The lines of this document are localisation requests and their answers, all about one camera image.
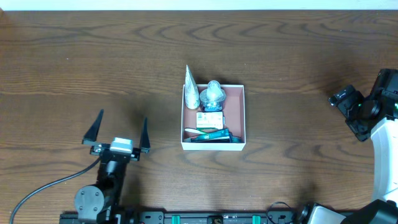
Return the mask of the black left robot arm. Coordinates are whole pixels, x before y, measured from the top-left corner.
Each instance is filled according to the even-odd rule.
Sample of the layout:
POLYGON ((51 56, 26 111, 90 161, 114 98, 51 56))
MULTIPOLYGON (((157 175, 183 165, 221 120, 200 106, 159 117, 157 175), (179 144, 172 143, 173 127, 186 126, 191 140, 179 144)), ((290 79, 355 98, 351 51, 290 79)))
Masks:
POLYGON ((82 143, 89 145, 90 154, 98 156, 98 174, 95 184, 82 187, 75 195, 75 208, 80 223, 120 223, 122 212, 119 200, 124 184, 126 167, 139 161, 142 153, 150 150, 147 119, 144 119, 139 147, 133 140, 114 138, 108 144, 97 141, 104 111, 101 110, 85 133, 82 143))

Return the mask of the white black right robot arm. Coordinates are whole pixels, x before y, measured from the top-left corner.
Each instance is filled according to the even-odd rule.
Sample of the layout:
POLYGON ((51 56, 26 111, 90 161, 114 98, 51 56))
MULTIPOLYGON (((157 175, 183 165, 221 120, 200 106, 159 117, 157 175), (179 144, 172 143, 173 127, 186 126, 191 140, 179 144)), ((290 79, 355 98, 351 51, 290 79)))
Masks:
POLYGON ((342 223, 397 223, 397 70, 379 71, 368 96, 348 85, 328 99, 355 137, 374 149, 372 202, 342 223))

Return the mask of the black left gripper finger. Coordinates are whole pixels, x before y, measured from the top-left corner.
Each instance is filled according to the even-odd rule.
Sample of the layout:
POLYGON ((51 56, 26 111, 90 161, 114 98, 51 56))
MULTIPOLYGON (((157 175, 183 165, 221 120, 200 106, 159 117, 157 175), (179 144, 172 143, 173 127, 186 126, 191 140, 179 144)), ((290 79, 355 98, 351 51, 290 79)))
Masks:
POLYGON ((101 126, 101 121, 103 118, 104 110, 100 110, 97 118, 95 119, 94 123, 91 125, 89 130, 85 133, 82 139, 82 144, 86 144, 89 146, 94 146, 96 144, 96 140, 98 137, 98 133, 101 126))
POLYGON ((144 154, 147 154, 150 151, 150 140, 149 140, 149 134, 148 134, 148 130, 147 130, 147 118, 144 118, 144 124, 142 127, 139 148, 141 150, 141 153, 144 153, 144 154))

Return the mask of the green Dettol soap bar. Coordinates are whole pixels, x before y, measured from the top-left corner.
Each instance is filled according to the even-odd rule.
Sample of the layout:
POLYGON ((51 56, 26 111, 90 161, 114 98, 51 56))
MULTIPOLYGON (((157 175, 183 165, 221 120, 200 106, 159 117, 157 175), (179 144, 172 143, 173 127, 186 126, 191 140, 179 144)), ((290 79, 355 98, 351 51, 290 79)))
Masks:
POLYGON ((223 129, 224 116, 222 111, 217 112, 197 112, 197 129, 223 129))

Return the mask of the red Colgate toothpaste tube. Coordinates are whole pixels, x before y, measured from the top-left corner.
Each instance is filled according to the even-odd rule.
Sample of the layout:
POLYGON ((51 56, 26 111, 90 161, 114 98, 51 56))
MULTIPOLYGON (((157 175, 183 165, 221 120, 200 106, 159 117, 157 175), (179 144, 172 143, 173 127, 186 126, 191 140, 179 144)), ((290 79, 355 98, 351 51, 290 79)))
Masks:
POLYGON ((189 137, 183 140, 184 142, 197 143, 197 142, 231 142, 232 135, 228 129, 221 129, 206 134, 189 137))

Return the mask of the blue disposable razor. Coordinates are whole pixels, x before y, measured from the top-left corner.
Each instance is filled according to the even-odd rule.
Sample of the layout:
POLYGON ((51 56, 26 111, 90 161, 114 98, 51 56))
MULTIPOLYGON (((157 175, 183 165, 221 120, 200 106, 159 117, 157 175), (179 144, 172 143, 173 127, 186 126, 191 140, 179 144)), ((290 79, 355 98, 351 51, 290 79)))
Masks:
POLYGON ((230 137, 230 143, 243 143, 241 137, 234 136, 232 133, 229 133, 229 137, 230 137))

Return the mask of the white Pantene conditioner tube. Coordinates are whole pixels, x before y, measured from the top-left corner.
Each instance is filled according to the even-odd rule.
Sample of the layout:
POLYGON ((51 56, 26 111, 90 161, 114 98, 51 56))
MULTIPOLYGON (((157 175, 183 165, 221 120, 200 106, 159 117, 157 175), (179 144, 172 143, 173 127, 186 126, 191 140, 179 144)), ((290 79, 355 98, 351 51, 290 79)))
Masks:
POLYGON ((188 65, 186 65, 184 95, 185 106, 190 110, 196 110, 200 105, 200 94, 188 65))

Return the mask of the green white toothbrush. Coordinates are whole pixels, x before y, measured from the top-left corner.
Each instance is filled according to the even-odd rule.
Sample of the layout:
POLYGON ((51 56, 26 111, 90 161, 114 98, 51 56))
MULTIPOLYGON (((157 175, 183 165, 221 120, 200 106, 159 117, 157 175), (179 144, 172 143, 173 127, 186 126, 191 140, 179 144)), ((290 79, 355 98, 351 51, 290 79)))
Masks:
POLYGON ((202 131, 199 129, 193 129, 193 128, 185 128, 184 131, 187 133, 198 134, 198 135, 206 134, 205 131, 202 131))

